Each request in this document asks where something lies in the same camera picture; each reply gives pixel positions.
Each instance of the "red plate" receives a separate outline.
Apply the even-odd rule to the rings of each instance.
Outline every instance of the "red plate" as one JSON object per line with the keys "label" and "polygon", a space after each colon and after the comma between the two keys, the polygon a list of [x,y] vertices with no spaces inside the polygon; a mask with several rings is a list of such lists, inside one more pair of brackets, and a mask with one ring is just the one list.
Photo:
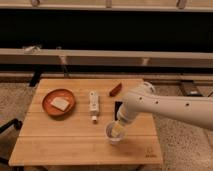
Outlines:
{"label": "red plate", "polygon": [[[65,111],[61,111],[55,107],[53,107],[50,103],[55,97],[62,97],[67,100],[70,105],[67,107]],[[66,89],[56,89],[49,92],[42,101],[42,107],[44,111],[51,116],[59,116],[65,113],[68,113],[75,106],[75,97],[73,93]]]}

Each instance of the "clear cup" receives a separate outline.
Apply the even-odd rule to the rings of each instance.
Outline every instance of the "clear cup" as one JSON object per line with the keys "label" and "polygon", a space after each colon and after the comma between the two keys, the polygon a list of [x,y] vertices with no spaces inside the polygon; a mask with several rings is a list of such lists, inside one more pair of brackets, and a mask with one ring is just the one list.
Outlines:
{"label": "clear cup", "polygon": [[114,124],[115,124],[115,121],[110,122],[106,127],[106,136],[107,136],[110,144],[112,144],[112,145],[118,144],[125,136],[125,131],[122,131],[120,134],[118,134],[117,137],[112,137],[111,131],[112,131]]}

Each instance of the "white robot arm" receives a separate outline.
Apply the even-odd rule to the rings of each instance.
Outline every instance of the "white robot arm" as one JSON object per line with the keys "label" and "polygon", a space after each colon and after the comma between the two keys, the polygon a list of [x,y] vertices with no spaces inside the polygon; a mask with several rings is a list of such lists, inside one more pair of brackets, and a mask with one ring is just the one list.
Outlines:
{"label": "white robot arm", "polygon": [[122,123],[130,124],[140,112],[213,130],[213,98],[209,97],[158,96],[153,85],[144,82],[124,95],[117,117]]}

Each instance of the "wooden table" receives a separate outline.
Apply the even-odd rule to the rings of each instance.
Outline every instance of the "wooden table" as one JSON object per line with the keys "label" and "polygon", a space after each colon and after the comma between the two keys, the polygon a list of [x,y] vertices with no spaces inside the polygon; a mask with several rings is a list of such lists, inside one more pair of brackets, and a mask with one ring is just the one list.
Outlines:
{"label": "wooden table", "polygon": [[[128,126],[126,137],[118,145],[110,145],[105,136],[106,125],[114,119],[114,102],[121,101],[125,91],[141,79],[43,79],[29,107],[9,164],[100,165],[162,164],[162,154],[151,114],[141,114]],[[116,97],[108,92],[122,82]],[[48,116],[42,109],[45,95],[57,88],[71,90],[76,107],[61,119]],[[89,92],[100,94],[100,117],[93,124],[89,115]]]}

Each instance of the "small bottle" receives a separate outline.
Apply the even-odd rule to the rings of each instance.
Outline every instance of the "small bottle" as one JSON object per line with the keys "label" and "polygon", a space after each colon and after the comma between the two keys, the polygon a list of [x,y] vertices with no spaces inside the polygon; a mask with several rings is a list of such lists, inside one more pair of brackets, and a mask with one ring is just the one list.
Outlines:
{"label": "small bottle", "polygon": [[89,110],[92,122],[95,124],[98,122],[99,115],[99,95],[97,91],[90,91],[89,93]]}

